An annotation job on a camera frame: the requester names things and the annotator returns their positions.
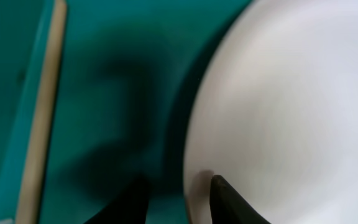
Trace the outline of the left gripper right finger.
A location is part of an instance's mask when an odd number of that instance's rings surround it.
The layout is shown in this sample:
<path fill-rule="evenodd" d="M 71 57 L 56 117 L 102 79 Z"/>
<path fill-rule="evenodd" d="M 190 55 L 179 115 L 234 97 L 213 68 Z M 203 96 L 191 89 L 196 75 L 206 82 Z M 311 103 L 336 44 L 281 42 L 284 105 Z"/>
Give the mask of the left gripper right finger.
<path fill-rule="evenodd" d="M 209 207 L 213 224 L 270 224 L 221 175 L 211 179 Z"/>

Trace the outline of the large white round plate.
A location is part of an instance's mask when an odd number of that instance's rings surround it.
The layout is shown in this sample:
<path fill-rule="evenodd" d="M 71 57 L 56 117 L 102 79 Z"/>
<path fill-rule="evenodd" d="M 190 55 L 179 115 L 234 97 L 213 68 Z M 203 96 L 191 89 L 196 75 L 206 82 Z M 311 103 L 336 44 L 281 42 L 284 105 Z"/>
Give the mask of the large white round plate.
<path fill-rule="evenodd" d="M 222 175 L 270 223 L 358 223 L 358 1 L 253 1 L 218 47 L 186 137 L 191 223 Z"/>

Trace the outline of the wooden chopstick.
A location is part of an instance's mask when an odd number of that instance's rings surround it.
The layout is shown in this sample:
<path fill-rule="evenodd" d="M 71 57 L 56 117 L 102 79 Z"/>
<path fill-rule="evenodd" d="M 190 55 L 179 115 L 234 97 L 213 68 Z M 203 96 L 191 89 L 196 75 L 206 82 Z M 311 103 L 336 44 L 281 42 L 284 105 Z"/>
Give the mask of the wooden chopstick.
<path fill-rule="evenodd" d="M 56 0 L 53 2 L 53 12 L 14 221 L 17 224 L 37 224 L 39 220 L 67 10 L 66 1 Z"/>

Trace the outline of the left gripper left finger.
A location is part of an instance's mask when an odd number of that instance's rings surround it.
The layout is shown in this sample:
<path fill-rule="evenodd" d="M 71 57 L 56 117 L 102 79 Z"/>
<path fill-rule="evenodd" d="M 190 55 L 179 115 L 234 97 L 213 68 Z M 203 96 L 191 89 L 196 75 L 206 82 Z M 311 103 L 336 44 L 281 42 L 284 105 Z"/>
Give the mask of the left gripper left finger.
<path fill-rule="evenodd" d="M 140 176 L 85 224 L 145 224 L 150 194 L 150 182 Z"/>

